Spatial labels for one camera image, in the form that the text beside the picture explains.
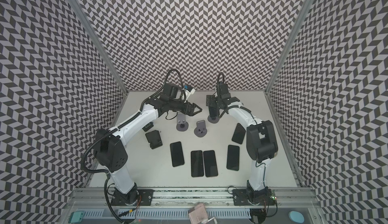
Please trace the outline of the black phone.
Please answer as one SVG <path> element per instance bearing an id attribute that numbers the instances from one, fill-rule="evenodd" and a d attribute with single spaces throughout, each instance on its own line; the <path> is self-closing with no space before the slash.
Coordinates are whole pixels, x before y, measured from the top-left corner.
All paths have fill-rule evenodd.
<path id="1" fill-rule="evenodd" d="M 191 152 L 191 176 L 193 178 L 204 176 L 203 151 L 201 150 Z"/>
<path id="2" fill-rule="evenodd" d="M 228 145 L 227 148 L 227 162 L 226 168 L 229 170 L 238 171 L 239 170 L 239 146 Z"/>
<path id="3" fill-rule="evenodd" d="M 237 123 L 231 140 L 241 145 L 244 142 L 245 135 L 246 129 L 240 123 Z"/>
<path id="4" fill-rule="evenodd" d="M 214 150 L 204 151 L 203 157 L 204 157 L 205 176 L 208 178 L 218 176 L 218 168 L 217 168 L 215 151 Z"/>
<path id="5" fill-rule="evenodd" d="M 216 106 L 210 106 L 209 107 L 209 116 L 212 120 L 219 117 L 219 109 Z"/>
<path id="6" fill-rule="evenodd" d="M 171 143 L 170 153 L 173 167 L 178 167 L 185 164 L 181 142 Z"/>

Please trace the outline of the black stand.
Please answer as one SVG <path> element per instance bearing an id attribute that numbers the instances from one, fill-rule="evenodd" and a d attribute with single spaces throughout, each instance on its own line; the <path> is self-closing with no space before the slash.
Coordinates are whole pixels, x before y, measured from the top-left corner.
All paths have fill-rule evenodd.
<path id="1" fill-rule="evenodd" d="M 146 133 L 146 139 L 150 144 L 151 149 L 156 149 L 163 145 L 160 132 L 158 130 L 154 130 L 149 133 Z"/>
<path id="2" fill-rule="evenodd" d="M 143 129 L 144 132 L 147 132 L 147 131 L 149 131 L 153 127 L 154 127 L 154 123 L 150 122 L 150 123 L 146 124 L 142 129 Z"/>

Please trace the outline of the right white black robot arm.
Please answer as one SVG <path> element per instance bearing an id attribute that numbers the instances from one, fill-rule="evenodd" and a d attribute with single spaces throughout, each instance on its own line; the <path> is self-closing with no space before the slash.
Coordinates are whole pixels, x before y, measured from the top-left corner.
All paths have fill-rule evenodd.
<path id="1" fill-rule="evenodd" d="M 269 204 L 269 198 L 265 197 L 269 194 L 266 170 L 278 152 L 273 123 L 257 118 L 238 98 L 232 97 L 222 72 L 217 75 L 215 94 L 206 96 L 206 106 L 209 109 L 210 122 L 215 124 L 224 114 L 228 114 L 245 129 L 246 149 L 252 159 L 251 174 L 246 188 L 247 200 L 252 205 L 259 205 L 261 201 Z"/>

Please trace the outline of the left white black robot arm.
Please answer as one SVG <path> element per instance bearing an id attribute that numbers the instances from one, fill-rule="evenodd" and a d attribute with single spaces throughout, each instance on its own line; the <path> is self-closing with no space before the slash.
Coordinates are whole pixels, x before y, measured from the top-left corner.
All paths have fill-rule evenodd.
<path id="1" fill-rule="evenodd" d="M 81 158 L 81 169 L 89 174 L 106 174 L 125 204 L 137 203 L 137 185 L 127 168 L 127 143 L 164 113 L 173 111 L 189 117 L 197 115 L 195 109 L 198 106 L 188 101 L 194 93 L 194 87 L 185 85 L 181 77 L 179 85 L 164 81 L 159 90 L 141 102 L 139 110 L 130 118 L 109 130 L 98 130 L 94 143 Z"/>

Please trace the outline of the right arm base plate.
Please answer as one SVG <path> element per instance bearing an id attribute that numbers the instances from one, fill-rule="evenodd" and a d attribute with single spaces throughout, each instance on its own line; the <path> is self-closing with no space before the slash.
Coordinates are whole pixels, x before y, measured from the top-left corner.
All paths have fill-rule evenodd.
<path id="1" fill-rule="evenodd" d="M 248 189 L 233 189 L 232 196 L 234 206 L 273 206 L 277 201 L 270 189 L 253 192 Z"/>

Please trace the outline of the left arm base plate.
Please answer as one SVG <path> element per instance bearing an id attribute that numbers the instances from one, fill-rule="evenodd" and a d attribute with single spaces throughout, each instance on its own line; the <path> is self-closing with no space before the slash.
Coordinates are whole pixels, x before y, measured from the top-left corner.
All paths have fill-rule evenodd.
<path id="1" fill-rule="evenodd" d="M 112 206 L 150 206 L 153 195 L 153 189 L 131 190 L 127 194 L 115 190 L 110 204 Z"/>

